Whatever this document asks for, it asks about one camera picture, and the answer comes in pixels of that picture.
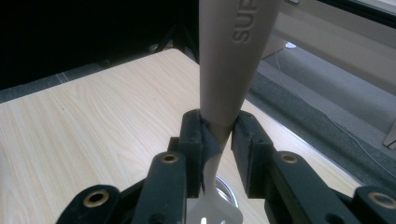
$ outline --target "light wood tabletop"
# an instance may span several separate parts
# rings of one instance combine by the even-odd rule
[[[199,65],[170,49],[0,104],[0,223],[54,223],[83,189],[124,190],[179,136],[199,107]],[[352,195],[347,173],[249,102],[277,150],[303,156],[332,188]],[[233,188],[244,223],[267,223],[248,200],[228,145],[219,175]]]

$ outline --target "hole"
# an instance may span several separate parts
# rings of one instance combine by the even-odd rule
[[[149,224],[163,224],[165,223],[165,216],[161,213],[151,215],[148,219]]]
[[[330,224],[345,224],[344,219],[335,214],[328,214],[325,219]]]
[[[173,163],[178,160],[178,157],[176,155],[168,154],[163,157],[163,162],[166,163]]]
[[[87,195],[87,197],[85,197],[84,199],[83,204],[84,206],[90,208],[97,207],[107,202],[109,197],[110,195],[105,189],[99,189]]]
[[[298,161],[298,159],[295,156],[290,154],[282,154],[280,156],[280,159],[282,159],[282,161],[285,161],[287,163],[295,163]]]
[[[370,192],[369,198],[376,204],[388,208],[388,209],[396,209],[396,200],[389,197],[386,194],[380,192]]]

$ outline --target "cable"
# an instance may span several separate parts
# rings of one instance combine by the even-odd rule
[[[280,69],[280,65],[279,65],[279,60],[277,58],[277,52],[276,52],[276,43],[274,43],[273,45],[274,47],[274,52],[275,52],[275,57],[276,57],[276,65],[277,68],[279,70],[279,73],[282,73],[281,69]],[[285,90],[287,90],[289,93],[293,94],[294,96],[298,97],[300,100],[302,100],[304,103],[306,103],[307,105],[310,105],[311,107],[313,107],[314,109],[316,109],[318,112],[320,112],[321,114],[323,114],[324,116],[326,116],[326,118],[337,128],[339,129],[341,132],[345,133],[347,136],[349,136],[349,138],[351,138],[358,146],[359,148],[370,158],[370,160],[372,160],[376,165],[378,165],[382,170],[384,170],[385,172],[387,172],[389,175],[391,175],[393,178],[396,179],[396,175],[394,175],[391,171],[389,171],[386,167],[384,167],[383,165],[381,165],[372,155],[370,155],[370,153],[361,145],[361,143],[354,137],[352,136],[350,133],[348,133],[345,129],[343,129],[341,126],[339,126],[334,120],[332,120],[332,118],[330,118],[326,113],[324,113],[323,111],[321,111],[320,109],[312,106],[311,104],[309,104],[305,99],[303,99],[303,97],[298,94],[295,91],[292,91],[291,89],[289,89],[285,83],[282,80],[281,76],[278,76],[278,79],[281,83],[281,85],[283,86],[283,88]]]

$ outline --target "wooden table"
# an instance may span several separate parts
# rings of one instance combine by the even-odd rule
[[[124,190],[179,136],[199,107],[199,66],[171,49],[0,104],[0,223],[53,223],[83,189]],[[332,188],[359,184],[249,102],[277,150],[302,155]],[[263,200],[248,200],[227,146],[219,175],[232,186],[244,223],[267,223]]]

